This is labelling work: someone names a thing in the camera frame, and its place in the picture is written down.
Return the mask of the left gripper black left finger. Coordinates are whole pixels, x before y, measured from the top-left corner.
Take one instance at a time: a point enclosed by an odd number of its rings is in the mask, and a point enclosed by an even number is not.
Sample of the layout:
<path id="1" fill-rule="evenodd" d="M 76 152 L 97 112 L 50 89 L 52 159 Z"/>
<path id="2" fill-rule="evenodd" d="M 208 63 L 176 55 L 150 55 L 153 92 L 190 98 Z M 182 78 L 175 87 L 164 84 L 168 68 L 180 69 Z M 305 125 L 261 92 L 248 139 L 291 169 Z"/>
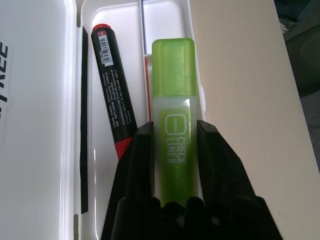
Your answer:
<path id="1" fill-rule="evenodd" d="M 147 122 L 118 161 L 101 239 L 152 239 L 157 210 L 154 163 L 154 123 Z"/>

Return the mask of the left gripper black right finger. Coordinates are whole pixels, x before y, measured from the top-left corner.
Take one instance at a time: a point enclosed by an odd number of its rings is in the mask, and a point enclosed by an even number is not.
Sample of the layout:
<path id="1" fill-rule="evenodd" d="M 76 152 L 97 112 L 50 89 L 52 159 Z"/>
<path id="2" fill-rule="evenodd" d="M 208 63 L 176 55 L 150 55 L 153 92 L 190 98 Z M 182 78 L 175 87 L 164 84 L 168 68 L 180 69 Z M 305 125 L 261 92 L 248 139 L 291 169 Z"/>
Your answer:
<path id="1" fill-rule="evenodd" d="M 197 121 L 197 154 L 206 237 L 282 239 L 266 201 L 256 195 L 241 159 L 218 129 L 203 120 Z"/>

